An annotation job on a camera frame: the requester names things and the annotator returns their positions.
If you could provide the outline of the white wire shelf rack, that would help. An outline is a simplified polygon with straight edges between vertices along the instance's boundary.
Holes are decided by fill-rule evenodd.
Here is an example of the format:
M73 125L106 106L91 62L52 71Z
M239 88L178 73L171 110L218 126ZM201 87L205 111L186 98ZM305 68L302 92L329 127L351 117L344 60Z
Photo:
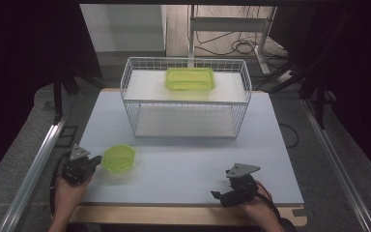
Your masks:
M211 68L210 92L169 91L169 68ZM137 137L238 136L252 85L241 59L130 57L121 79L121 96Z

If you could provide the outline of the person's left hand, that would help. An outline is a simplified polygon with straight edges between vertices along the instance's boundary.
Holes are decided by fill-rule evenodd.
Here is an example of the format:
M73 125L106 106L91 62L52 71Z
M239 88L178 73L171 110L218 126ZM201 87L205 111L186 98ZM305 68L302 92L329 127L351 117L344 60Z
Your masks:
M65 224L70 220L73 211L80 204L90 181L91 179L88 179L80 185L73 186L62 177L57 179L53 222Z

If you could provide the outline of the white metal desk frame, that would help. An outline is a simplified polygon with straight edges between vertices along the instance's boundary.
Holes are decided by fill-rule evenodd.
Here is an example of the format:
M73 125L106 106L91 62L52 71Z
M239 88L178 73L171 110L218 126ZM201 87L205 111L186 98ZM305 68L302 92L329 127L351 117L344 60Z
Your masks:
M260 33L260 41L253 46L255 57L258 61L262 74L270 74L269 66L264 56L264 48L269 31L271 30L272 20L276 7L270 7L265 17L236 17L236 16L198 16L198 5L190 5L188 13L188 52L187 57L194 57L195 39L197 32L228 32L228 33Z

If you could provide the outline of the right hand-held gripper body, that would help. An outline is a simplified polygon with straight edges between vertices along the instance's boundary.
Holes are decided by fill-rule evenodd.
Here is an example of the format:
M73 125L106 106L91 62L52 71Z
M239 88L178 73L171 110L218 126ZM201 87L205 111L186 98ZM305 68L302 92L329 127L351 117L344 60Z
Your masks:
M250 202L254 193L258 191L258 186L251 176L253 172L259 171L260 166L235 163L229 169L231 191L222 194L220 203L223 207L236 206L242 203Z

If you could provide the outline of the person's right hand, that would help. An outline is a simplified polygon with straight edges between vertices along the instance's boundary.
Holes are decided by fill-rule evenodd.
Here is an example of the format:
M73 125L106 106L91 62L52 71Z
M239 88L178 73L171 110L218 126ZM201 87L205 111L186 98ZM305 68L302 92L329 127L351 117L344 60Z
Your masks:
M252 223L260 228L280 225L271 207L259 197L255 197L250 203L239 205L238 208L246 214Z

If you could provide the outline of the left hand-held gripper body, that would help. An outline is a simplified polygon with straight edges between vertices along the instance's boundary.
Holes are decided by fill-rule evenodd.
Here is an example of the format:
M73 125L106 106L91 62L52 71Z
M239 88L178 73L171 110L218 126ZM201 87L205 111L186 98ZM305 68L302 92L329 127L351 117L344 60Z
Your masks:
M70 157L63 165L62 177L71 185L80 185L89 178L90 152L74 144Z

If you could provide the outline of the white cabinet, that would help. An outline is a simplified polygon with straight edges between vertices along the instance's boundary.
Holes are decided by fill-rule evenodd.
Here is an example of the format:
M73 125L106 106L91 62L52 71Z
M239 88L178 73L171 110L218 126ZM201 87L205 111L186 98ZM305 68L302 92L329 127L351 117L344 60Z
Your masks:
M166 50L163 5L80 4L96 52Z

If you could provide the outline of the round green plastic container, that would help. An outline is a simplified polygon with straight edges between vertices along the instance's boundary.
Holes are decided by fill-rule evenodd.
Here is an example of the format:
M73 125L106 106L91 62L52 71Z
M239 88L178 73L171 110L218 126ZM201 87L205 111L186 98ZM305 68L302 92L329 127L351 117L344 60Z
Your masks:
M136 151L129 145L118 144L107 149L102 157L102 167L111 173L124 173L135 163Z

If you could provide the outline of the black metal stand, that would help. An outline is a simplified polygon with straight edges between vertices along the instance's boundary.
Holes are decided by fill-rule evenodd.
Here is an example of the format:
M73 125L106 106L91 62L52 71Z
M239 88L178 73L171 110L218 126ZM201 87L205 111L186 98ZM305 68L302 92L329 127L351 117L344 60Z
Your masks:
M82 78L84 81L100 90L105 88L104 84L95 80L93 77L75 74L68 70L57 70L55 77L53 78L53 99L55 109L54 125L58 125L64 116L62 89L65 89L66 93L69 95L77 95L79 91L77 81L75 80L77 77Z
M277 93L278 91L281 91L288 86L299 82L300 80L304 80L300 89L298 90L298 94L301 99L309 99L313 93L316 93L315 120L318 126L324 130L326 128L324 123L324 107L326 103L325 93L327 90L327 79L325 73L323 72L322 64L316 62L309 68L295 73L288 80L271 87L268 90L268 93Z

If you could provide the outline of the white power strip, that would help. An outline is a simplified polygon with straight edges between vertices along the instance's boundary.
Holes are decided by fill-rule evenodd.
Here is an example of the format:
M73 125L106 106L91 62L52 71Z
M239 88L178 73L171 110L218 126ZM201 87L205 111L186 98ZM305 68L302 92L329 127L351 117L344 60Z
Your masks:
M285 72L284 74L282 74L280 77L277 78L277 81L279 83L282 83L288 79L290 79L295 73L291 70L288 70L287 72Z

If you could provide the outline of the rectangular green plastic container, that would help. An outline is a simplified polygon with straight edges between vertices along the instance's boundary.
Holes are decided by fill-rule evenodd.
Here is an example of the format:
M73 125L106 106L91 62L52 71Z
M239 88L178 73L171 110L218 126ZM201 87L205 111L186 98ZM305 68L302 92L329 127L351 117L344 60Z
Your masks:
M169 91L210 92L215 88L214 71L211 68L169 68L164 84Z

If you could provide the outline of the aluminium rail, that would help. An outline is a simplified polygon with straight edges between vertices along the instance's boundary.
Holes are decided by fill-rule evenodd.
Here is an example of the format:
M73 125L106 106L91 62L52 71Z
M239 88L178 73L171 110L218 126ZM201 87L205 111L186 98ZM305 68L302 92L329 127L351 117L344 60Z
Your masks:
M316 133L318 140L328 157L330 166L332 167L338 182L343 189L350 205L357 217L357 220L364 232L371 232L371 214L367 209L367 206L357 191L354 183L352 182L348 172L346 171L342 161L338 157L338 154L333 147L328 134L324 129L321 128L316 120L316 111L313 109L312 102L310 100L301 100L301 104L304 107L307 118L311 124L311 127Z
M49 128L39 151L0 223L0 232L14 232L66 121L67 115L60 116Z

